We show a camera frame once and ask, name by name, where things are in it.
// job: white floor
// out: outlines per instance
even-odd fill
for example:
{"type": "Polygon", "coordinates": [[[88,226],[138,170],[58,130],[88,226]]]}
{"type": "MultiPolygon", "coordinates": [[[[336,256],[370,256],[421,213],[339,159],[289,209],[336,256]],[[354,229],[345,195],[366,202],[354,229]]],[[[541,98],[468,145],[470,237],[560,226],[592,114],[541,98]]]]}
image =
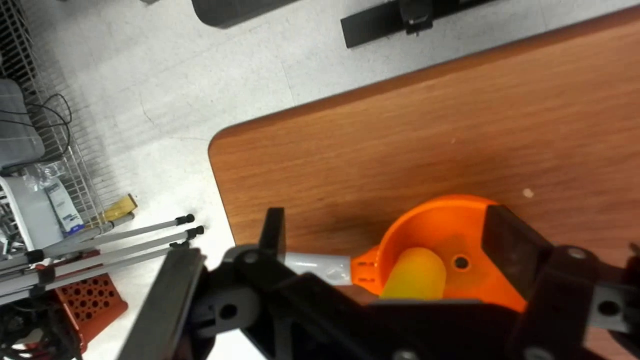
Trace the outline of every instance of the white floor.
{"type": "MultiPolygon", "coordinates": [[[[24,2],[54,91],[77,111],[77,148],[98,202],[132,192],[140,202],[134,226],[198,214],[209,226],[198,247],[216,267],[232,247],[207,154],[218,130],[638,0],[496,0],[419,39],[396,35],[356,51],[345,48],[339,21],[374,0],[301,0],[232,31],[201,25],[193,4],[177,0],[24,2]]],[[[117,359],[159,265],[113,274],[130,310],[86,359],[117,359]]],[[[231,334],[212,359],[259,356],[231,334]]]]}

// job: wooden tabletop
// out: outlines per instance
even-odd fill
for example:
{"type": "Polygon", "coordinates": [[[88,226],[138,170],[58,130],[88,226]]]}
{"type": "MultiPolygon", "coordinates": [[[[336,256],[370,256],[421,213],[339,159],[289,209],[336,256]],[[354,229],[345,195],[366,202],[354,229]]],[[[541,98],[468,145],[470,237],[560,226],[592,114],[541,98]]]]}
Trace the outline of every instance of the wooden tabletop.
{"type": "Polygon", "coordinates": [[[640,9],[220,133],[237,243],[287,206],[289,251],[361,254],[413,206],[468,192],[625,265],[640,240],[640,9]]]}

